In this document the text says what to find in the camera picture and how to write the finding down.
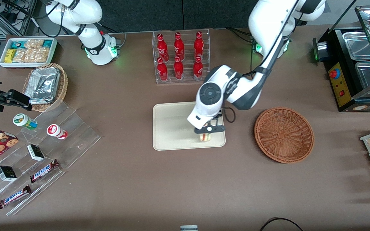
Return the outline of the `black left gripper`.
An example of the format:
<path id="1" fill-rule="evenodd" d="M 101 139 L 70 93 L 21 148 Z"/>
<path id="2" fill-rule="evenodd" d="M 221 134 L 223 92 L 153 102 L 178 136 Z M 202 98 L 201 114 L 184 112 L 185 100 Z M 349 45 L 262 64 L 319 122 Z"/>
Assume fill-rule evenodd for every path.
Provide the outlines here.
<path id="1" fill-rule="evenodd" d="M 218 114 L 214 118 L 212 118 L 210 121 L 204 124 L 204 128 L 205 127 L 225 128 L 225 126 L 223 125 L 222 111 L 219 111 Z"/>

